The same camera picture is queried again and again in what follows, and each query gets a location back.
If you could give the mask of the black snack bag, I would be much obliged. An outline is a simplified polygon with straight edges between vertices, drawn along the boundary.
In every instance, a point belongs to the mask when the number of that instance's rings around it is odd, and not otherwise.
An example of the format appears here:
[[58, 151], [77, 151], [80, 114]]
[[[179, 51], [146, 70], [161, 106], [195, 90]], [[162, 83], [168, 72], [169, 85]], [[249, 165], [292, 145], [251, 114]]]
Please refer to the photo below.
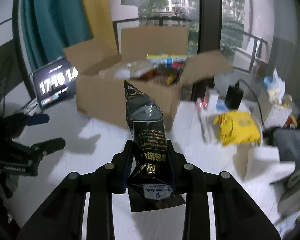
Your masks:
[[164, 116], [157, 103], [129, 82], [124, 83], [126, 121], [137, 149], [136, 166], [128, 177], [132, 212], [154, 211], [185, 204], [175, 192]]

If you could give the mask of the white storage basket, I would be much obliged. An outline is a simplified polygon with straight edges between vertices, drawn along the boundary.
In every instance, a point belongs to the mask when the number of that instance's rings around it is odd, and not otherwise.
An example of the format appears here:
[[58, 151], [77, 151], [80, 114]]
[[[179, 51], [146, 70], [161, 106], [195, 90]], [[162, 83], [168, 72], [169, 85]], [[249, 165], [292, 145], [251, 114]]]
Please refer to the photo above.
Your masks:
[[265, 114], [264, 127], [283, 127], [291, 113], [292, 97], [290, 95], [285, 95], [281, 105], [278, 103], [270, 103]]

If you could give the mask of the yellow wipes pack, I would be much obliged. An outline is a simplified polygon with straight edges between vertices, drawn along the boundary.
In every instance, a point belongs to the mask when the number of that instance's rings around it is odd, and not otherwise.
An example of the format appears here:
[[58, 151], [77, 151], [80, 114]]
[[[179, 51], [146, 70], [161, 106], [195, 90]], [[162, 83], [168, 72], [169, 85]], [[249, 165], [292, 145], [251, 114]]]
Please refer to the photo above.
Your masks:
[[218, 125], [218, 137], [223, 146], [241, 144], [259, 144], [261, 132], [248, 112], [230, 111], [214, 118]]

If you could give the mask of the yellow curtain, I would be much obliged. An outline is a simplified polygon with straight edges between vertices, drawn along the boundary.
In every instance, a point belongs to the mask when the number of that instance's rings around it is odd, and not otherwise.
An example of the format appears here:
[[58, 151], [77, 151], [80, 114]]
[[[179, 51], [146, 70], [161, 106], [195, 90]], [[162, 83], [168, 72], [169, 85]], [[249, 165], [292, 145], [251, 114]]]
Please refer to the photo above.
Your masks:
[[93, 37], [99, 37], [116, 49], [109, 0], [82, 0]]

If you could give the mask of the white power strip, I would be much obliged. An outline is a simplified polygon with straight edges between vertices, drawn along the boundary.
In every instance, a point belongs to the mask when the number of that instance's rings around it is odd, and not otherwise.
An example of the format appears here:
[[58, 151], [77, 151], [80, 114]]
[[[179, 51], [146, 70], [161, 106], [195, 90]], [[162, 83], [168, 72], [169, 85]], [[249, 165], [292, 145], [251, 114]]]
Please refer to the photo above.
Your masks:
[[202, 98], [197, 98], [196, 107], [200, 119], [228, 111], [219, 92], [212, 88], [207, 89]]

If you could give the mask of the teal curtain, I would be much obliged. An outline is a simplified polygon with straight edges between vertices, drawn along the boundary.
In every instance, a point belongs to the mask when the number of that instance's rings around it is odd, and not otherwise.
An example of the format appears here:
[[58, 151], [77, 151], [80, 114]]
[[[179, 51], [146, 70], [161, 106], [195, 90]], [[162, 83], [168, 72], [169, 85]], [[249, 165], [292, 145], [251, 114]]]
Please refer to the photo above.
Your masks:
[[82, 0], [21, 0], [21, 27], [32, 71], [92, 38]]

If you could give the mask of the black power adapter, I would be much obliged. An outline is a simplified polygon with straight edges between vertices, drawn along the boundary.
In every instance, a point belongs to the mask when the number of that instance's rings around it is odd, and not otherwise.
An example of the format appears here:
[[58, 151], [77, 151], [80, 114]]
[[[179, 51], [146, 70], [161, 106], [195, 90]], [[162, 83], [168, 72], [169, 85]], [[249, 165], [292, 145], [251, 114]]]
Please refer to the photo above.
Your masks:
[[239, 81], [237, 81], [234, 86], [229, 86], [224, 99], [227, 109], [238, 109], [241, 104], [243, 94], [244, 92], [239, 86]]

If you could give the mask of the tablet showing clock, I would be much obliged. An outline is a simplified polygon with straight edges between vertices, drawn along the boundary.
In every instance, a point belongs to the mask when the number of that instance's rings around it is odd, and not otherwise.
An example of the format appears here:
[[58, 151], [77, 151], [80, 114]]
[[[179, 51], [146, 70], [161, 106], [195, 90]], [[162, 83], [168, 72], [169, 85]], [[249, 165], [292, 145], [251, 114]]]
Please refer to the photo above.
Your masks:
[[38, 105], [46, 109], [74, 97], [78, 70], [66, 57], [60, 57], [31, 74]]

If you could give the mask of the cardboard box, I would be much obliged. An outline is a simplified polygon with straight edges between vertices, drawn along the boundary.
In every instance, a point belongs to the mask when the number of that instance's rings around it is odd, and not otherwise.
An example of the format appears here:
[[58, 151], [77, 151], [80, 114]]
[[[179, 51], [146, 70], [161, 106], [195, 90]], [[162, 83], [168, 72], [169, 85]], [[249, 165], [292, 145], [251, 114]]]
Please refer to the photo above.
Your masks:
[[203, 79], [233, 71], [218, 50], [203, 52], [186, 59], [176, 84], [164, 85], [156, 77], [114, 77], [114, 67], [142, 64], [147, 55], [186, 55], [189, 31], [186, 27], [141, 26], [121, 31], [121, 51], [96, 36], [64, 49], [66, 58], [78, 70], [76, 79], [77, 110], [119, 127], [126, 128], [124, 81], [154, 99], [164, 114], [166, 129], [171, 129], [181, 89]]

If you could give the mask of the blue yellow snack bag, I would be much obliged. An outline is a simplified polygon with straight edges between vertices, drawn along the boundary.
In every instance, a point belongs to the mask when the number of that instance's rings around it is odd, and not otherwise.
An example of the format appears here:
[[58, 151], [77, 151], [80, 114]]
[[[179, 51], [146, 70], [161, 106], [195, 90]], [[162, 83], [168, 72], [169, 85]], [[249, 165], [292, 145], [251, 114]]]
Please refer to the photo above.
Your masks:
[[186, 55], [167, 55], [167, 54], [159, 54], [159, 55], [147, 55], [147, 61], [152, 64], [164, 64], [168, 67], [172, 67], [172, 64], [176, 62], [184, 62], [187, 59]]

